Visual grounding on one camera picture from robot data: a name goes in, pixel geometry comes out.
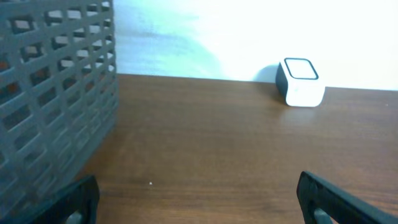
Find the perforated plastic surface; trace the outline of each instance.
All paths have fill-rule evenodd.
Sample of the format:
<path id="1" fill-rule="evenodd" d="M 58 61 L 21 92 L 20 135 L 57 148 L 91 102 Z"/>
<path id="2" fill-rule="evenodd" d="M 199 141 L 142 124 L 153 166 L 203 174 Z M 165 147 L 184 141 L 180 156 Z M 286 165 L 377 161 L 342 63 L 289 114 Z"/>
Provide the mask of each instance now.
<path id="1" fill-rule="evenodd" d="M 0 218 L 67 184 L 114 124 L 111 0 L 0 0 Z"/>

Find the white backdrop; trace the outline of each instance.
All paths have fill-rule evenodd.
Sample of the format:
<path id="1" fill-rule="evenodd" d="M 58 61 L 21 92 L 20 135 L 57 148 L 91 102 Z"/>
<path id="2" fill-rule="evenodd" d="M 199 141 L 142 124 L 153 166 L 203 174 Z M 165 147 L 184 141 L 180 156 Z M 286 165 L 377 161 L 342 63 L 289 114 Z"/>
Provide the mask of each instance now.
<path id="1" fill-rule="evenodd" d="M 273 82 L 280 58 L 304 57 L 327 86 L 398 90 L 398 0 L 114 6 L 119 73 Z"/>

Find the white cube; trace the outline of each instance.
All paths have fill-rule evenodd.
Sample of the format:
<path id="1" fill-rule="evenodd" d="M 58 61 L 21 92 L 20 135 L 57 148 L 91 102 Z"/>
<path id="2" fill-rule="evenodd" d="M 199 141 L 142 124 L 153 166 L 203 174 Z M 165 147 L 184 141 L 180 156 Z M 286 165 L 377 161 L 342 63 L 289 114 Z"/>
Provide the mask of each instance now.
<path id="1" fill-rule="evenodd" d="M 304 58 L 281 60 L 275 82 L 289 106 L 318 106 L 325 93 L 325 85 L 317 71 Z"/>

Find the wood grain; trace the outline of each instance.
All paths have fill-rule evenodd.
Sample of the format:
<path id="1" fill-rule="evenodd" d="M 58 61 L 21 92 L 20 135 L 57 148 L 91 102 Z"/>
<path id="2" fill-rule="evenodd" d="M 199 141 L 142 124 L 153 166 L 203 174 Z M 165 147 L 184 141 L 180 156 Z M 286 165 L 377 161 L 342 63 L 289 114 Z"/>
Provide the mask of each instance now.
<path id="1" fill-rule="evenodd" d="M 303 223 L 302 170 L 398 215 L 398 92 L 292 108 L 271 83 L 119 81 L 117 125 L 80 174 L 98 179 L 100 224 Z"/>

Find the tabletop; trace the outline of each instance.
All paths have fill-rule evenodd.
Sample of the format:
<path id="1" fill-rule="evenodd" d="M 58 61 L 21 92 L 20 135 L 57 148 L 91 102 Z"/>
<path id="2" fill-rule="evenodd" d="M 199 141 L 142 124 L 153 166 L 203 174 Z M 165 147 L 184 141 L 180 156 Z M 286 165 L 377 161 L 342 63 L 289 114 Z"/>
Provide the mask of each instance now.
<path id="1" fill-rule="evenodd" d="M 118 121 L 80 175 L 97 223 L 303 223 L 309 170 L 398 215 L 398 92 L 326 88 L 287 106 L 273 83 L 120 75 Z"/>

